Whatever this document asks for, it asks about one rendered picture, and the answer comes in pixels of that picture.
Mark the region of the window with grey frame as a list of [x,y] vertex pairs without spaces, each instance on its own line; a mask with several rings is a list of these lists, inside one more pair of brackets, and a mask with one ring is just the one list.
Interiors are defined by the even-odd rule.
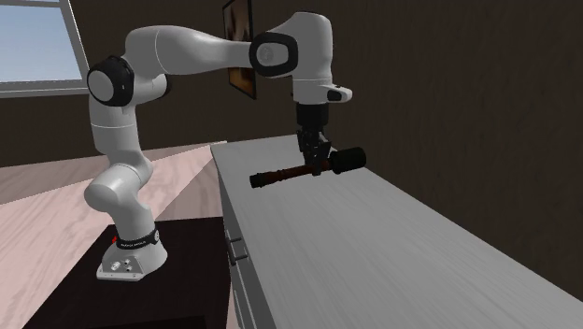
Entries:
[[86,94],[70,0],[0,0],[0,99]]

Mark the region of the dark robot stand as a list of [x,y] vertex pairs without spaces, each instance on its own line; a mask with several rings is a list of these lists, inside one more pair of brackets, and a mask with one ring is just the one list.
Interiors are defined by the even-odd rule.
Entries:
[[99,280],[109,225],[22,329],[225,329],[230,269],[220,217],[158,223],[164,265],[136,282]]

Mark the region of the black and brown mallet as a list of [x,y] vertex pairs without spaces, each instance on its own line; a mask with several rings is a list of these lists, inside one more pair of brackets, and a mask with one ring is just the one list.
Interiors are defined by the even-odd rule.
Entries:
[[[366,165],[366,154],[363,148],[355,147],[345,150],[333,150],[327,159],[320,163],[322,172],[332,171],[336,175],[363,168]],[[305,175],[313,175],[314,169],[310,165],[300,165],[296,167],[257,173],[249,177],[252,188],[262,188],[276,182],[293,179]]]

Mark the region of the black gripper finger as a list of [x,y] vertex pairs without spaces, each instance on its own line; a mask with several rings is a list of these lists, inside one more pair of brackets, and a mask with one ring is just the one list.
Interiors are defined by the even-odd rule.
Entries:
[[313,176],[319,176],[323,171],[322,163],[329,157],[332,143],[322,131],[317,130],[297,130],[296,136],[305,165],[311,169]]

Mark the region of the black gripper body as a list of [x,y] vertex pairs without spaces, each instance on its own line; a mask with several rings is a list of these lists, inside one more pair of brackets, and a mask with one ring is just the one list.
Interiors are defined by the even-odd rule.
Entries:
[[323,132],[323,127],[329,121],[329,105],[327,103],[316,105],[296,104],[296,121],[299,129],[297,135],[302,133],[318,134]]

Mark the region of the dark framed wall picture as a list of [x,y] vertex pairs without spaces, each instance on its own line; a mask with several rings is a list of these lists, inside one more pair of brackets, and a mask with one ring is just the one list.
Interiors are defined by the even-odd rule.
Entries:
[[[228,0],[222,7],[223,30],[226,39],[253,40],[251,0]],[[255,71],[252,68],[229,68],[229,84],[251,99],[256,98]]]

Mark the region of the grey chest of drawers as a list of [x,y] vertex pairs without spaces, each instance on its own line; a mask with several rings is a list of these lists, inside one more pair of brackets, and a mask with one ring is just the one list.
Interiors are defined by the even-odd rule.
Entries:
[[294,136],[214,145],[240,329],[583,329],[583,302],[368,169],[252,188]]

